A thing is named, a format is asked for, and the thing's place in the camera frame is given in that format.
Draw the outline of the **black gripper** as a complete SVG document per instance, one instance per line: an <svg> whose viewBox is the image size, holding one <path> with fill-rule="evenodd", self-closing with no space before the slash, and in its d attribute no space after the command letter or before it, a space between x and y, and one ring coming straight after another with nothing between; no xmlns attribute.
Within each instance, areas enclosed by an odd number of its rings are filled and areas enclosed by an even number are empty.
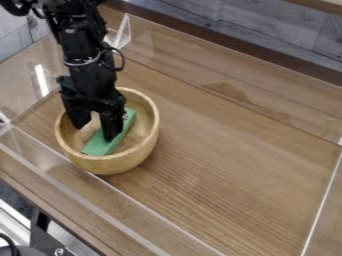
<svg viewBox="0 0 342 256"><path fill-rule="evenodd" d="M104 139L111 142L124 126L127 100L116 89L116 81L126 57L114 47L70 47L63 54L70 74L56 81L67 115L75 128L82 129L91 121L91 112L100 113Z"/></svg>

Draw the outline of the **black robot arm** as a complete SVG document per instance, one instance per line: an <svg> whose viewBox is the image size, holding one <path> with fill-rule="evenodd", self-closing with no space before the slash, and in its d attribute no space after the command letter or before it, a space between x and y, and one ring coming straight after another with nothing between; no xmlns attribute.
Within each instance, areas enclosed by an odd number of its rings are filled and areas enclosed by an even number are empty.
<svg viewBox="0 0 342 256"><path fill-rule="evenodd" d="M66 113L78 129L98 113L104 139L112 141L124 127L126 97L115 86L124 67L114 59L122 51L104 41L107 22L98 9L104 1L0 0L0 7L17 17L35 14L47 21L70 72L56 78Z"/></svg>

